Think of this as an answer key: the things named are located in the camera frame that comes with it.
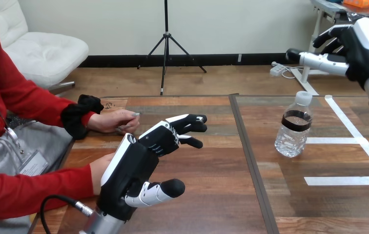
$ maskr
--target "small card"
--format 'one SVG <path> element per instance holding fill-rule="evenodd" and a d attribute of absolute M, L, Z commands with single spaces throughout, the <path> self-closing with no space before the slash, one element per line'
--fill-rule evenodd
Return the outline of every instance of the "small card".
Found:
<path fill-rule="evenodd" d="M 38 176 L 48 167 L 48 162 L 42 154 L 36 150 L 20 167 L 20 174 L 26 176 Z"/>

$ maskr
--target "woman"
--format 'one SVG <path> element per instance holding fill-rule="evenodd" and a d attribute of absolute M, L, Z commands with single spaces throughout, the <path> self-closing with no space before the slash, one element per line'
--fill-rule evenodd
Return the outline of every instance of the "woman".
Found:
<path fill-rule="evenodd" d="M 76 104 L 37 87 L 19 73 L 0 45 L 0 234 L 27 233 L 28 215 L 38 212 L 48 195 L 81 199 L 100 193 L 100 179 L 113 154 L 83 168 L 45 172 L 60 162 L 72 136 L 82 138 L 87 130 L 110 133 L 121 125 L 122 134 L 132 133 L 139 126 L 133 112 L 100 115 L 102 109 L 97 98 L 82 96 Z M 8 131 L 6 110 L 39 122 Z M 51 200 L 47 207 L 61 205 Z"/>

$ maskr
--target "white wall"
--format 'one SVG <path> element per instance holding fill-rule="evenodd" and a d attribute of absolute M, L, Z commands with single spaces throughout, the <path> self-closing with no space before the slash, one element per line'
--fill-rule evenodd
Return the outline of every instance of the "white wall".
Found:
<path fill-rule="evenodd" d="M 31 32 L 80 38 L 90 55 L 148 54 L 164 33 L 163 0 L 19 2 Z M 169 30 L 191 54 L 307 49 L 315 21 L 308 0 L 169 0 Z M 156 54 L 162 53 L 160 46 Z"/>

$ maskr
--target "black tripod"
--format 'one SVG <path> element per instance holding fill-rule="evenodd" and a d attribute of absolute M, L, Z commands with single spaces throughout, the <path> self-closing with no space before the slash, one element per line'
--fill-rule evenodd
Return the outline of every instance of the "black tripod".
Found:
<path fill-rule="evenodd" d="M 183 52 L 185 52 L 190 59 L 193 61 L 193 63 L 195 64 L 195 66 L 200 67 L 205 73 L 207 72 L 202 66 L 199 66 L 195 59 L 192 57 L 192 55 L 190 55 L 173 37 L 172 35 L 169 33 L 169 19 L 167 16 L 167 0 L 164 0 L 164 23 L 166 26 L 166 33 L 163 34 L 162 39 L 160 39 L 160 41 L 157 43 L 157 45 L 153 48 L 153 50 L 150 52 L 150 54 L 148 54 L 145 58 L 145 61 L 143 63 L 143 66 L 147 63 L 148 57 L 156 50 L 156 48 L 160 45 L 160 43 L 162 43 L 163 40 L 166 40 L 164 42 L 164 61 L 163 61 L 163 73 L 162 73 L 162 89 L 160 91 L 160 95 L 163 95 L 163 87 L 164 87 L 164 75 L 166 74 L 166 63 L 168 62 L 169 59 L 169 39 L 171 39 L 174 43 L 176 43 L 176 45 L 181 48 L 183 50 Z"/>

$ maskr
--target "robotic arm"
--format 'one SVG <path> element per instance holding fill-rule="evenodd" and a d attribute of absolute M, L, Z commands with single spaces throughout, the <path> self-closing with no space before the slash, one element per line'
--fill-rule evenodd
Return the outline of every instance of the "robotic arm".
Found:
<path fill-rule="evenodd" d="M 202 148 L 201 141 L 182 134 L 205 132 L 204 115 L 182 115 L 161 121 L 138 139 L 124 136 L 114 158 L 101 178 L 97 207 L 77 202 L 76 208 L 89 217 L 80 234 L 116 234 L 138 207 L 148 207 L 179 197 L 185 185 L 178 179 L 149 182 L 159 158 L 177 150 L 180 144 Z"/>
<path fill-rule="evenodd" d="M 359 19 L 354 25 L 336 25 L 316 38 L 313 45 L 319 48 L 328 40 L 332 41 L 321 54 L 289 49 L 287 59 L 357 81 L 369 97 L 369 18 Z"/>

